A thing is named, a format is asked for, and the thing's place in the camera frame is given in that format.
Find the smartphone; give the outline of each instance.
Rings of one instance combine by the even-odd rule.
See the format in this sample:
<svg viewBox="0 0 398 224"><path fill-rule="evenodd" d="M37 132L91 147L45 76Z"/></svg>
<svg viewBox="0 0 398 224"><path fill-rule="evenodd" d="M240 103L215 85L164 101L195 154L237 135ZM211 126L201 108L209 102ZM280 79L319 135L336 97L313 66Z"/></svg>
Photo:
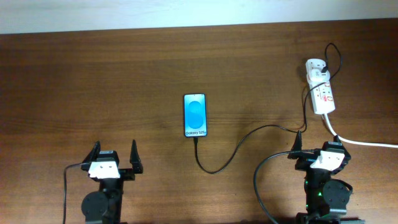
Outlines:
<svg viewBox="0 0 398 224"><path fill-rule="evenodd" d="M184 95L185 136L207 135L206 98L202 93Z"/></svg>

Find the brown table surface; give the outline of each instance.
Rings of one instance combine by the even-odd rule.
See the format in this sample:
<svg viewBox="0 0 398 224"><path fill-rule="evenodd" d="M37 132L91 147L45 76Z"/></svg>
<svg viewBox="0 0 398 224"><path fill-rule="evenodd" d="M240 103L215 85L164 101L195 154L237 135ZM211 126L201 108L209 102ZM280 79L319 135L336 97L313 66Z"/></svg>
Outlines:
<svg viewBox="0 0 398 224"><path fill-rule="evenodd" d="M0 222L60 223L63 169L81 162L95 141L130 167L137 140L144 174L126 182L122 221L239 223L266 221L253 191L254 169L290 150L295 134L253 134L222 173L195 163L183 135L182 97L205 93L208 136L199 140L207 169L217 169L237 142L263 124L298 129L303 122L305 61L334 42L344 56L332 81L337 133L398 144L398 19L243 26L104 30L0 35ZM330 49L331 70L337 56ZM303 148L332 139L307 104ZM352 160L335 178L354 187L348 217L398 219L398 150L345 144ZM259 174L276 217L305 212L304 172L285 156ZM83 223L80 205L98 183L68 172L67 223Z"/></svg>

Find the white cable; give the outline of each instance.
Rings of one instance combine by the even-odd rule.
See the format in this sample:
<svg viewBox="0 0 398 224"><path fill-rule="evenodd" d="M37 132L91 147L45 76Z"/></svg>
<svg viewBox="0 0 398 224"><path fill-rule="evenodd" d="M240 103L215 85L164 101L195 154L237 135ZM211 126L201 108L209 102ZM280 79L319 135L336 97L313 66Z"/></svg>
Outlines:
<svg viewBox="0 0 398 224"><path fill-rule="evenodd" d="M333 136L338 136L338 135L335 133L335 131L333 130L333 128L331 128L331 124L330 124L328 115L327 115L327 114L324 114L323 117L324 117L324 119L325 119L326 125L327 125L328 128L329 128L329 131L333 134ZM381 143L370 143L370 142L357 142L357 141L347 140L347 139L342 138L342 137L340 137L340 136L338 136L338 138L339 138L340 140L344 141L344 142L348 142L348 143L351 143L351 144L359 144L359 145L363 145L363 146L379 146L379 147L393 147L393 148L398 148L397 145L392 145L392 144L381 144Z"/></svg>

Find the white wall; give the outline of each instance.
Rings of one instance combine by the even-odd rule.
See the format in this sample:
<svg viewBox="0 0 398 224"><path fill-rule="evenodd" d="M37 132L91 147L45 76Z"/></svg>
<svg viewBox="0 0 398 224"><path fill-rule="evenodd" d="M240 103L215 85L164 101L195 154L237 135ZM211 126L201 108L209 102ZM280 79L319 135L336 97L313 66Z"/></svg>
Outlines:
<svg viewBox="0 0 398 224"><path fill-rule="evenodd" d="M0 0L0 34L398 17L398 0Z"/></svg>

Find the white power strip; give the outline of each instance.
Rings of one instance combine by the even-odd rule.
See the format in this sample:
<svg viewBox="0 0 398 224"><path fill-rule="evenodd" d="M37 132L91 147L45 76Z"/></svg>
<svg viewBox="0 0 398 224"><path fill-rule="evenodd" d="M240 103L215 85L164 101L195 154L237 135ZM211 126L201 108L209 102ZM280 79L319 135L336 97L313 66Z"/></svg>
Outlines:
<svg viewBox="0 0 398 224"><path fill-rule="evenodd" d="M322 69L325 67L326 63L321 59L310 59L305 63L305 68L307 69L307 81L310 85L310 89L320 85L311 91L312 105L315 114L326 114L334 111L335 99L331 93L330 87L330 72L326 71L322 73Z"/></svg>

